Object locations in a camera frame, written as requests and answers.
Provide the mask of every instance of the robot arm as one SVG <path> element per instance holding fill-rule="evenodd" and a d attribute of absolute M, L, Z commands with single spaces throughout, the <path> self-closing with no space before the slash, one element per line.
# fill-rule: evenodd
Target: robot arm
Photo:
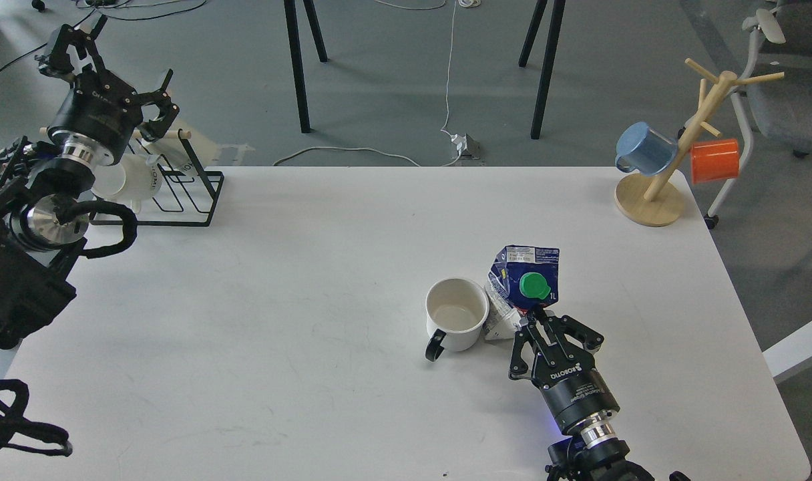
<path fill-rule="evenodd" d="M 134 128 L 147 140 L 161 138 L 178 113 L 166 92 L 171 70 L 156 91 L 139 94 L 104 67 L 94 40 L 103 29 L 101 16 L 91 31 L 62 25 L 47 48 L 37 55 L 39 71 L 70 84 L 67 98 L 48 129 L 49 142 L 22 137 L 0 150 L 0 348 L 49 325 L 76 296 L 66 278 L 79 257 L 99 258 L 120 253 L 134 242 L 137 218 L 124 205 L 104 200 L 80 201 L 94 184 L 97 165 L 116 164 Z M 91 58 L 75 73 L 67 49 L 74 46 L 80 60 Z M 143 122 L 142 107 L 158 106 L 159 115 Z M 95 214 L 118 216 L 122 240 L 112 246 L 85 249 L 85 232 Z M 53 253 L 39 262 L 31 253 Z M 0 381 L 0 450 L 68 456 L 67 432 L 52 424 L 24 418 L 28 389 L 16 380 Z M 15 434 L 58 444 L 57 450 L 37 450 L 12 444 Z"/>
<path fill-rule="evenodd" d="M 653 481 L 644 468 L 626 460 L 628 444 L 617 438 L 608 422 L 620 406 L 596 371 L 592 354 L 602 341 L 601 334 L 573 317 L 556 317 L 541 307 L 528 311 L 516 332 L 510 379 L 530 379 L 542 393 L 561 433 L 570 436 L 549 447 L 549 481 Z M 530 369 L 522 358 L 526 344 L 534 351 Z M 675 472 L 670 479 L 687 478 Z"/>

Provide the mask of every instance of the white mug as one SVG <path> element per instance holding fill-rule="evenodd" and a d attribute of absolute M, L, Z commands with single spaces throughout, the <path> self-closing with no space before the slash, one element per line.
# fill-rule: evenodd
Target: white mug
<path fill-rule="evenodd" d="M 92 194 L 119 204 L 130 203 L 130 208 L 139 213 L 142 201 L 154 197 L 162 186 L 157 157 L 124 154 L 118 164 L 98 166 L 94 170 Z"/>
<path fill-rule="evenodd" d="M 432 362 L 443 350 L 464 351 L 473 346 L 489 315 L 489 299 L 475 281 L 449 277 L 430 287 L 425 308 L 430 336 L 425 356 Z"/>

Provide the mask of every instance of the gray floor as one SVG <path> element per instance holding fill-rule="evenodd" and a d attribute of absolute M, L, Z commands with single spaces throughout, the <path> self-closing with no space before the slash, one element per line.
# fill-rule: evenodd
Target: gray floor
<path fill-rule="evenodd" d="M 0 66 L 86 12 L 68 0 L 46 3 L 49 9 L 37 13 L 28 0 L 0 0 Z M 604 166 L 633 122 L 673 134 L 696 109 L 698 77 L 682 61 L 692 57 L 713 71 L 740 71 L 746 58 L 741 21 L 760 3 L 570 2 L 541 140 L 528 133 L 544 29 L 528 67 L 516 66 L 534 2 L 483 0 L 476 9 L 458 9 L 448 128 L 473 136 L 483 149 L 479 160 L 462 164 Z M 177 5 L 114 15 L 170 8 Z M 155 21 L 110 21 L 98 47 L 107 66 L 140 90 L 174 68 L 171 88 L 182 117 L 226 146 L 224 164 L 272 164 L 309 146 L 368 146 L 441 165 L 452 152 L 439 129 L 453 8 L 451 2 L 406 11 L 372 0 L 320 0 L 331 58 L 323 64 L 315 59 L 300 5 L 311 134 L 299 132 L 281 2 L 211 0 L 195 12 Z M 0 74 L 0 146 L 21 134 L 37 138 L 66 91 L 60 80 L 40 76 L 31 59 Z M 711 123 L 739 136 L 729 104 Z M 408 165 L 369 152 L 309 152 L 291 162 Z M 695 186 L 703 210 L 718 188 Z M 757 136 L 751 164 L 720 216 L 712 236 L 764 349 L 812 320 L 812 156 L 794 159 L 788 146 Z M 812 463 L 812 369 L 783 383 L 781 393 Z"/>

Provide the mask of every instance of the round wooden base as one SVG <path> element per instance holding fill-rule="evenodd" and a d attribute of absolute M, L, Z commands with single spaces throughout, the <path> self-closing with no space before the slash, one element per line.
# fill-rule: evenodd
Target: round wooden base
<path fill-rule="evenodd" d="M 626 217 L 645 226 L 662 227 L 676 222 L 684 210 L 682 194 L 668 182 L 653 201 L 647 201 L 644 192 L 651 182 L 651 177 L 641 174 L 624 177 L 614 191 L 617 207 Z"/>

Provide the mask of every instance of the black wire rack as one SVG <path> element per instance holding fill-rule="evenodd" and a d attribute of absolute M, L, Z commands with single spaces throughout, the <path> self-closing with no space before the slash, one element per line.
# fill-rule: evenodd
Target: black wire rack
<path fill-rule="evenodd" d="M 138 214 L 140 218 L 138 225 L 208 227 L 213 220 L 222 185 L 225 183 L 225 174 L 219 170 L 205 170 L 189 140 L 182 138 L 179 140 L 198 175 L 189 176 L 189 174 L 177 170 L 165 156 L 160 156 L 162 162 L 158 161 L 158 170 L 162 175 L 163 188 L 168 188 L 168 192 L 159 192 L 158 197 L 152 198 L 156 207 L 152 210 L 161 215 L 158 220 L 149 220 L 147 212 L 140 213 Z M 151 153 L 145 146 L 142 146 L 141 142 L 140 146 L 145 152 Z M 198 217 L 198 220 L 190 220 L 190 217 Z M 92 219 L 91 223 L 94 225 L 120 225 L 119 221 L 104 220 L 99 217 Z"/>

